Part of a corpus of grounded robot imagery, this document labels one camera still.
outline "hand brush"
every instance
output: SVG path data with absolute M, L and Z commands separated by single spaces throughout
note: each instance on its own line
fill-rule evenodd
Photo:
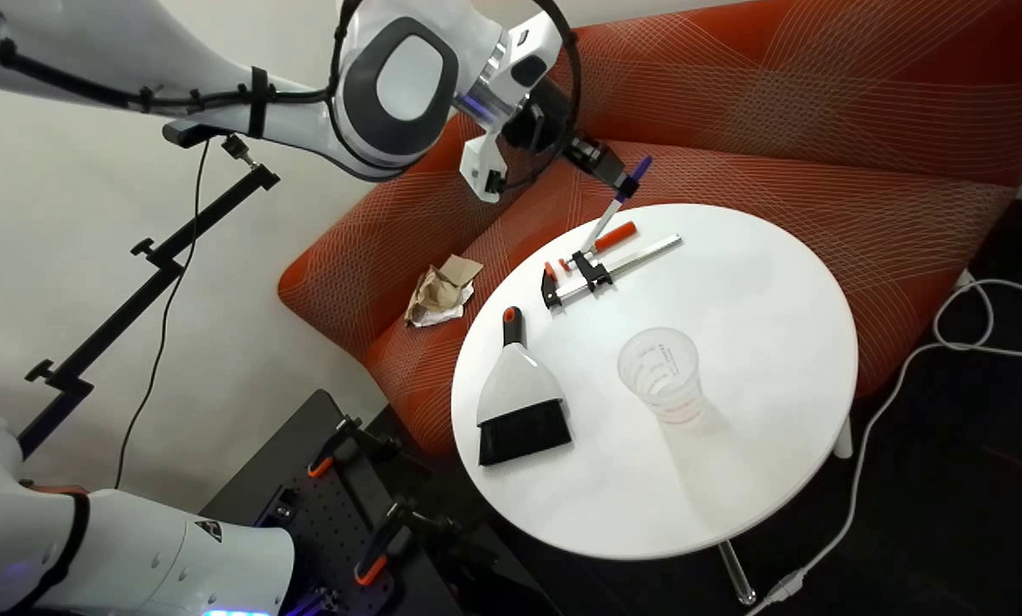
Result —
M 503 350 L 479 390 L 479 464 L 570 443 L 563 397 L 557 379 L 526 350 L 521 311 L 511 305 L 503 313 Z

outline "crumpled paper bag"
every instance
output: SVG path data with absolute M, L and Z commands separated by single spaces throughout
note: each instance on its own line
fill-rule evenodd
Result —
M 464 316 L 464 303 L 472 297 L 472 278 L 484 267 L 452 254 L 442 268 L 429 266 L 420 277 L 405 312 L 407 323 L 418 328 Z

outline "white power cable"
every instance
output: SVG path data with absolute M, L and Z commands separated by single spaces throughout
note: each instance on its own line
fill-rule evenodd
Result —
M 914 349 L 913 353 L 910 353 L 909 358 L 905 358 L 905 361 L 902 362 L 902 366 L 898 369 L 898 380 L 894 383 L 894 389 L 890 391 L 890 395 L 888 395 L 887 400 L 883 402 L 883 406 L 879 407 L 878 411 L 875 411 L 875 414 L 872 416 L 871 420 L 869 420 L 868 425 L 864 426 L 864 436 L 860 439 L 860 451 L 856 454 L 856 470 L 853 472 L 853 480 L 851 480 L 849 513 L 846 515 L 846 522 L 841 527 L 841 530 L 838 531 L 838 534 L 835 535 L 834 539 L 831 539 L 831 542 L 827 543 L 825 549 L 820 551 L 819 554 L 816 554 L 815 558 L 810 559 L 810 562 L 808 562 L 807 565 L 801 566 L 799 569 L 796 569 L 782 578 L 781 581 L 777 581 L 777 585 L 774 585 L 773 589 L 770 589 L 765 599 L 761 600 L 761 603 L 758 605 L 753 606 L 753 609 L 750 609 L 749 612 L 746 612 L 747 616 L 759 613 L 762 609 L 768 608 L 768 606 L 784 601 L 785 599 L 794 596 L 796 593 L 799 593 L 799 589 L 803 587 L 803 577 L 806 576 L 806 574 L 815 568 L 816 565 L 819 565 L 819 562 L 823 561 L 823 559 L 826 558 L 826 555 L 831 553 L 831 551 L 834 550 L 839 542 L 841 542 L 841 539 L 844 538 L 847 531 L 849 531 L 851 521 L 853 521 L 853 516 L 856 514 L 856 493 L 860 491 L 860 473 L 862 473 L 864 468 L 864 454 L 868 451 L 868 437 L 872 432 L 875 422 L 878 422 L 879 417 L 883 416 L 883 411 L 886 411 L 887 408 L 890 407 L 890 404 L 893 402 L 894 398 L 898 395 L 898 390 L 902 388 L 902 382 L 905 379 L 907 368 L 910 368 L 910 363 L 913 362 L 917 356 L 924 353 L 926 350 L 931 350 L 931 348 L 951 348 L 951 350 L 981 350 L 983 353 L 1022 358 L 1022 350 L 984 346 L 988 336 L 990 336 L 993 332 L 994 319 L 993 305 L 990 303 L 990 300 L 988 300 L 988 295 L 986 295 L 983 285 L 1001 285 L 1022 291 L 1022 284 L 1000 280 L 1000 278 L 984 278 L 984 280 L 972 281 L 971 283 L 960 287 L 951 294 L 950 297 L 947 298 L 947 300 L 944 301 L 943 305 L 940 306 L 940 311 L 936 312 L 935 319 L 932 320 L 932 333 L 938 342 L 919 346 Z M 973 344 L 964 342 L 948 342 L 947 339 L 944 339 L 943 334 L 940 333 L 940 318 L 944 315 L 945 309 L 947 309 L 953 301 L 956 301 L 956 297 L 960 297 L 964 292 L 967 292 L 972 288 L 977 289 L 979 295 L 983 297 L 983 303 L 986 304 L 986 331 L 983 332 L 983 336 L 978 339 L 978 342 Z

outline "table leg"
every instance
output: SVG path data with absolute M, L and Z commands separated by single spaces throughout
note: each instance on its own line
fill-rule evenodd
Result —
M 846 423 L 841 426 L 841 432 L 838 433 L 838 440 L 834 443 L 834 456 L 842 460 L 851 459 L 851 425 L 847 416 Z
M 742 565 L 738 562 L 738 557 L 735 556 L 735 549 L 731 546 L 731 541 L 722 542 L 716 547 L 719 549 L 719 556 L 723 557 L 723 566 L 727 568 L 727 576 L 731 578 L 731 583 L 735 586 L 738 602 L 742 605 L 753 605 L 753 602 L 757 601 L 757 593 L 754 593 L 749 581 L 746 581 L 746 573 L 742 572 Z

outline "white wall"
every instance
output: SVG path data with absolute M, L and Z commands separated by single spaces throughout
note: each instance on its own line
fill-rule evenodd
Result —
M 718 0 L 562 0 L 572 23 L 603 22 Z M 503 23 L 525 0 L 479 0 Z M 331 3 L 323 0 L 172 1 L 199 38 L 234 59 L 320 85 L 326 81 Z M 20 429 L 54 390 L 24 382 L 48 356 L 60 361 L 142 281 L 151 266 L 130 246 L 162 239 L 189 218 L 197 151 L 168 145 L 158 120 L 77 108 L 0 92 L 0 414 Z M 198 508 L 312 389 L 370 417 L 385 399 L 362 366 L 281 305 L 285 266 L 369 184 L 308 153 L 252 143 L 283 181 L 206 234 L 171 314 L 157 388 L 139 421 L 124 486 Z M 221 149 L 204 196 L 244 171 Z M 108 486 L 125 425 L 146 385 L 159 302 L 87 373 L 97 390 L 29 461 L 41 481 Z

